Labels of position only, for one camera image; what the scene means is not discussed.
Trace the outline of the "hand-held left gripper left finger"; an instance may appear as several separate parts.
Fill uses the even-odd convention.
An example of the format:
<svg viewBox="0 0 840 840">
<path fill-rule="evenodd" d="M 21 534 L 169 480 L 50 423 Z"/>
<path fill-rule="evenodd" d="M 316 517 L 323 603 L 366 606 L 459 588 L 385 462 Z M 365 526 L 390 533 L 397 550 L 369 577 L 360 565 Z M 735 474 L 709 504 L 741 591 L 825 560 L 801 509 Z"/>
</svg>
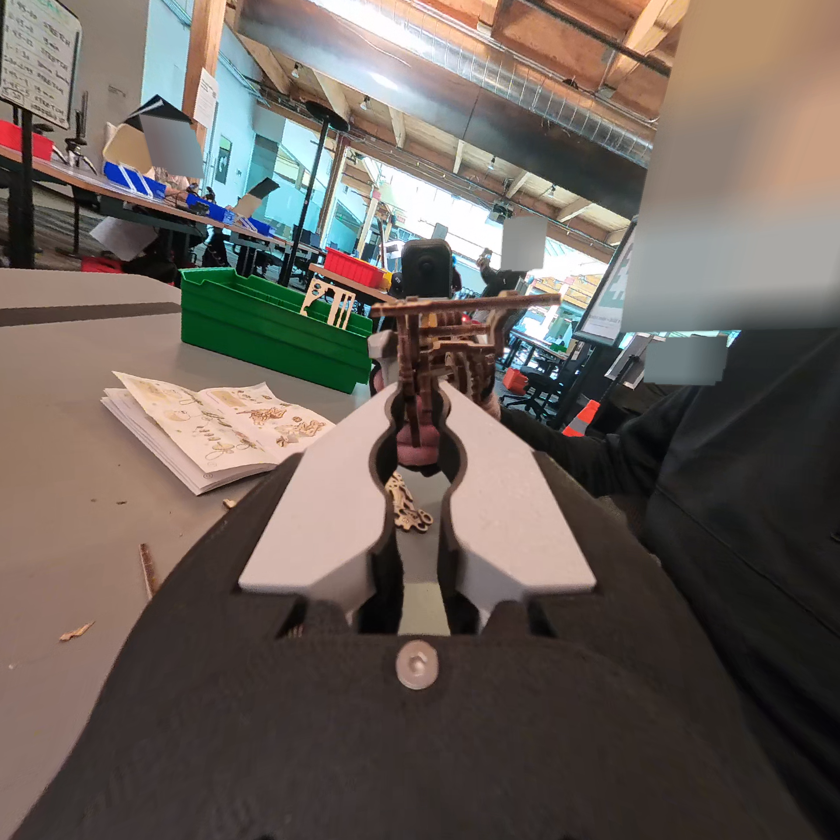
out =
<svg viewBox="0 0 840 840">
<path fill-rule="evenodd" d="M 372 555 L 393 531 L 385 483 L 397 466 L 397 387 L 347 416 L 302 455 L 242 571 L 245 592 L 361 606 Z"/>
</svg>

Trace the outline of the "stacked green plastic bins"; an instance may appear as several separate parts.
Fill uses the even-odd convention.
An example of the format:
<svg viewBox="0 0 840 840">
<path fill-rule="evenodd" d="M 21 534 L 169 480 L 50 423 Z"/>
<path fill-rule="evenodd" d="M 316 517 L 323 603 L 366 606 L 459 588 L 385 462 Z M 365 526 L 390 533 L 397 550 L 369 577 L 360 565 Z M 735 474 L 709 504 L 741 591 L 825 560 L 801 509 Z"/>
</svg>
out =
<svg viewBox="0 0 840 840">
<path fill-rule="evenodd" d="M 184 269 L 181 278 L 184 343 L 340 392 L 368 383 L 365 316 L 352 312 L 346 330 L 329 326 L 328 297 L 302 317 L 302 292 L 232 268 Z"/>
</svg>

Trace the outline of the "open instruction booklet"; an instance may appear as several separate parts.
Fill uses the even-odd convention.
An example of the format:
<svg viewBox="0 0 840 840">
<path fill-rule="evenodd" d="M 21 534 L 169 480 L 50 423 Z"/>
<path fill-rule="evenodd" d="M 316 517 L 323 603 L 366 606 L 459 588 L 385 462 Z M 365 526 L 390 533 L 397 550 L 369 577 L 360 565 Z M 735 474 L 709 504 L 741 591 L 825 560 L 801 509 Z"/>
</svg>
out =
<svg viewBox="0 0 840 840">
<path fill-rule="evenodd" d="M 200 392 L 114 372 L 101 404 L 196 496 L 270 472 L 334 424 L 267 383 Z"/>
</svg>

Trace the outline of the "blue striped storage bin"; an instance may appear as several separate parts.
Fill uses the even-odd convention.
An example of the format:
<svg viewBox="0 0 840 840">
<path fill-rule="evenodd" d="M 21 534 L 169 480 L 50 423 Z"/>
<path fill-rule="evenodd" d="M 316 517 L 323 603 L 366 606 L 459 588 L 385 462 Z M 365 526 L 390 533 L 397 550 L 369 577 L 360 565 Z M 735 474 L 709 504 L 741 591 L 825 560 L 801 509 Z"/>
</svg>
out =
<svg viewBox="0 0 840 840">
<path fill-rule="evenodd" d="M 155 200 L 165 198 L 166 184 L 157 182 L 154 178 L 143 175 L 125 164 L 114 164 L 105 161 L 102 167 L 103 175 L 114 185 Z"/>
<path fill-rule="evenodd" d="M 274 227 L 258 219 L 239 216 L 232 209 L 209 202 L 191 192 L 186 194 L 185 203 L 187 209 L 194 215 L 205 216 L 215 222 L 224 224 L 226 227 L 234 224 L 270 238 L 275 237 L 277 234 Z"/>
</svg>

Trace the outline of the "orange traffic cone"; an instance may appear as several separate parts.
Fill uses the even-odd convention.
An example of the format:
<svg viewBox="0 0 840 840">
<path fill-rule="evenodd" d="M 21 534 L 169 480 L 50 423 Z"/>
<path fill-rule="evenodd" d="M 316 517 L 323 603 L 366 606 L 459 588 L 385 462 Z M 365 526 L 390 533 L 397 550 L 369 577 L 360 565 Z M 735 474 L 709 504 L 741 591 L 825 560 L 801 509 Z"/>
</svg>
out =
<svg viewBox="0 0 840 840">
<path fill-rule="evenodd" d="M 601 404 L 596 400 L 589 400 L 565 426 L 562 435 L 571 438 L 582 438 L 585 436 L 588 426 L 592 423 L 600 407 Z"/>
</svg>

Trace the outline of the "silver ventilation duct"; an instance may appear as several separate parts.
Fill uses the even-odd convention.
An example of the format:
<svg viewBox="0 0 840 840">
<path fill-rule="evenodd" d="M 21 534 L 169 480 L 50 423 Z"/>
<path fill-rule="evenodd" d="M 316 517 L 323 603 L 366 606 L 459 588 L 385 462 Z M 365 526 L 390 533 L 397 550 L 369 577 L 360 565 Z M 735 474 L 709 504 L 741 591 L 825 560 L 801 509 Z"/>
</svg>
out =
<svg viewBox="0 0 840 840">
<path fill-rule="evenodd" d="M 655 130 L 585 91 L 471 39 L 424 30 L 421 57 L 573 134 L 648 167 Z"/>
</svg>

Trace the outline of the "framed black-white marker sign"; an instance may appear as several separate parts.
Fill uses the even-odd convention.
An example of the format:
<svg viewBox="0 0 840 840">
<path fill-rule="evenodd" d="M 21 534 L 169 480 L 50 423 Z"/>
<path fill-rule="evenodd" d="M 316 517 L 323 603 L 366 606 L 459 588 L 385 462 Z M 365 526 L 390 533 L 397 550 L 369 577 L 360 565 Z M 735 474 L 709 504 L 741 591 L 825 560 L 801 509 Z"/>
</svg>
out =
<svg viewBox="0 0 840 840">
<path fill-rule="evenodd" d="M 573 337 L 576 340 L 591 346 L 585 362 L 576 374 L 578 377 L 583 375 L 587 362 L 598 358 L 600 350 L 618 348 L 624 335 L 622 316 L 637 220 L 638 215 L 632 218 L 622 235 L 606 272 L 574 332 Z"/>
</svg>

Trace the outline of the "handwritten whiteboard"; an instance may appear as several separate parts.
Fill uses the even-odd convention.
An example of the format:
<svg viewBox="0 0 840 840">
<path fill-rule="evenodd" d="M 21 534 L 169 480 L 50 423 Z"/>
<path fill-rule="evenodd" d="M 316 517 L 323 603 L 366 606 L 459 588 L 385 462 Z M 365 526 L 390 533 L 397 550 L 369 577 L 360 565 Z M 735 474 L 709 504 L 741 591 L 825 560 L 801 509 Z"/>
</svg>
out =
<svg viewBox="0 0 840 840">
<path fill-rule="evenodd" d="M 58 1 L 1 2 L 1 99 L 67 130 L 82 28 Z"/>
</svg>

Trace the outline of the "brown wooden model assembly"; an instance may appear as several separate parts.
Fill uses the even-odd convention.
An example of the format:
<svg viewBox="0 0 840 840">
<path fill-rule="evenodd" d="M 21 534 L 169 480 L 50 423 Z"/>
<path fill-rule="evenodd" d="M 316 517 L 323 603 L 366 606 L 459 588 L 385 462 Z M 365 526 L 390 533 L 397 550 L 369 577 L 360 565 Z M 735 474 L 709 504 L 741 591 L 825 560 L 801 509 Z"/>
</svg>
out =
<svg viewBox="0 0 840 840">
<path fill-rule="evenodd" d="M 414 445 L 419 424 L 434 424 L 434 396 L 444 382 L 481 405 L 496 380 L 497 359 L 505 347 L 505 322 L 510 312 L 559 305 L 561 292 L 498 297 L 433 299 L 410 297 L 381 302 L 373 319 L 394 322 L 398 332 L 402 419 L 411 424 Z"/>
</svg>

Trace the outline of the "black pole stand with disc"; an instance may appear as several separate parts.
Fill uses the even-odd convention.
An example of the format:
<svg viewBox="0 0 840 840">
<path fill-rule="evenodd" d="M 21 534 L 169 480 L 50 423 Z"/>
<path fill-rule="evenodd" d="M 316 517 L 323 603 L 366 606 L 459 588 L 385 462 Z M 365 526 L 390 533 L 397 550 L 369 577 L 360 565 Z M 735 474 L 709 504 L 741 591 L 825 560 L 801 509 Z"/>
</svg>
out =
<svg viewBox="0 0 840 840">
<path fill-rule="evenodd" d="M 280 279 L 280 284 L 283 287 L 288 287 L 289 281 L 291 279 L 291 272 L 298 254 L 302 232 L 305 228 L 304 226 L 306 222 L 306 217 L 312 199 L 313 189 L 316 183 L 320 159 L 329 131 L 334 130 L 337 134 L 342 134 L 346 133 L 349 129 L 349 124 L 347 120 L 344 117 L 340 116 L 336 111 L 333 111 L 330 107 L 323 106 L 321 103 L 312 100 L 306 101 L 305 106 L 306 110 L 310 113 L 310 115 L 316 120 L 320 121 L 321 130 L 319 134 L 317 150 L 314 155 L 314 159 L 310 169 L 308 188 L 303 200 L 303 205 L 301 208 L 301 213 L 299 216 L 297 226 L 294 228 L 293 231 L 294 236 L 292 239 L 292 244 L 289 250 L 288 257 L 286 258 L 286 262 Z"/>
</svg>

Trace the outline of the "pale wooden parts sheet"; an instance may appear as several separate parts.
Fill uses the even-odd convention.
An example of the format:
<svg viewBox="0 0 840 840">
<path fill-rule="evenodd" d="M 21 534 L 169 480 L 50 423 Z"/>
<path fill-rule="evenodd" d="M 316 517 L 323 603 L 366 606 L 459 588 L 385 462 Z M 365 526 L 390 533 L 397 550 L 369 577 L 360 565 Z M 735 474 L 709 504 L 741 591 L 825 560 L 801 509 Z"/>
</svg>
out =
<svg viewBox="0 0 840 840">
<path fill-rule="evenodd" d="M 385 490 L 391 497 L 394 523 L 399 529 L 419 533 L 429 530 L 434 523 L 434 518 L 425 510 L 415 506 L 413 495 L 400 473 L 396 471 L 392 473 L 385 483 Z"/>
</svg>

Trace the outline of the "person's right hand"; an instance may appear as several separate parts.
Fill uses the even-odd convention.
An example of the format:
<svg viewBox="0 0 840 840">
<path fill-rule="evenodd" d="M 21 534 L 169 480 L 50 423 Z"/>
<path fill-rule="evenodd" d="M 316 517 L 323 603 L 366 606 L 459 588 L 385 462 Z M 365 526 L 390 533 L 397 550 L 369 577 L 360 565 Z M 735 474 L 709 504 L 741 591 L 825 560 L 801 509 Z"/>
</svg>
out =
<svg viewBox="0 0 840 840">
<path fill-rule="evenodd" d="M 419 444 L 414 445 L 411 424 L 405 422 L 396 435 L 397 461 L 400 467 L 433 475 L 438 472 L 439 432 L 432 423 L 418 426 Z"/>
</svg>

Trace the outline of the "rectangular wooden cutout sheet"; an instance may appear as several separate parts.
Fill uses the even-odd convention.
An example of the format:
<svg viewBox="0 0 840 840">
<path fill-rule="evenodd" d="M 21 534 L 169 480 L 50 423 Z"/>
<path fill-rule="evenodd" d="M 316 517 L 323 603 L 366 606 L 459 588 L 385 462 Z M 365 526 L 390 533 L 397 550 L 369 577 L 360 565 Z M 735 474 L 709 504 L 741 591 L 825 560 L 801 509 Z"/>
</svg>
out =
<svg viewBox="0 0 840 840">
<path fill-rule="evenodd" d="M 336 287 L 316 277 L 309 283 L 301 305 L 300 315 L 307 317 L 313 303 L 325 297 L 331 298 L 329 313 L 325 322 L 336 329 L 346 330 L 350 322 L 350 315 L 354 310 L 355 293 L 342 287 Z"/>
</svg>

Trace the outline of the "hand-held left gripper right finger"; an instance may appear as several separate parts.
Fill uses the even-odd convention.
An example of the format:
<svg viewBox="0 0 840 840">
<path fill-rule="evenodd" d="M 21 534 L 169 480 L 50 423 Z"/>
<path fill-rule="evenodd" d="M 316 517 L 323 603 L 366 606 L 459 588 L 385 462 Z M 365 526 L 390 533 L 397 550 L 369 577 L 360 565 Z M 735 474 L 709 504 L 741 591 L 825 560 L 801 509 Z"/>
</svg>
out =
<svg viewBox="0 0 840 840">
<path fill-rule="evenodd" d="M 593 592 L 595 575 L 542 463 L 452 385 L 438 387 L 438 466 L 448 480 L 440 512 L 438 584 L 449 616 L 488 618 L 502 602 Z"/>
</svg>

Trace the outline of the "person's right forearm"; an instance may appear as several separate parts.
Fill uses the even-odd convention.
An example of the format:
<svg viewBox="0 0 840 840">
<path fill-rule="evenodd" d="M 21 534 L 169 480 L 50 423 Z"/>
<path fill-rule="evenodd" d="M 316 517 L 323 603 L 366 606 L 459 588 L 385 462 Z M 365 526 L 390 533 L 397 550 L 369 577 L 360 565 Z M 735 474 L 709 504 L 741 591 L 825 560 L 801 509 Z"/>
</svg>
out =
<svg viewBox="0 0 840 840">
<path fill-rule="evenodd" d="M 506 407 L 492 412 L 534 451 L 550 456 L 593 497 L 648 498 L 679 420 L 672 402 L 670 396 L 662 398 L 616 434 L 602 439 L 567 436 L 525 412 Z"/>
</svg>

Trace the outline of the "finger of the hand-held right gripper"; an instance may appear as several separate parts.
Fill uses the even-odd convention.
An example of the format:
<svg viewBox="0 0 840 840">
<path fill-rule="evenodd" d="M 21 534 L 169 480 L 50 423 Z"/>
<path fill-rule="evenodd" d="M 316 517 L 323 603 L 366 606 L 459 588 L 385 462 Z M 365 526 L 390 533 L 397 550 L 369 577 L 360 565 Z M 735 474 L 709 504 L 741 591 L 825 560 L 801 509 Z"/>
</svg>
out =
<svg viewBox="0 0 840 840">
<path fill-rule="evenodd" d="M 367 339 L 367 348 L 371 360 L 379 365 L 383 382 L 398 382 L 398 332 L 382 330 L 373 333 Z"/>
</svg>

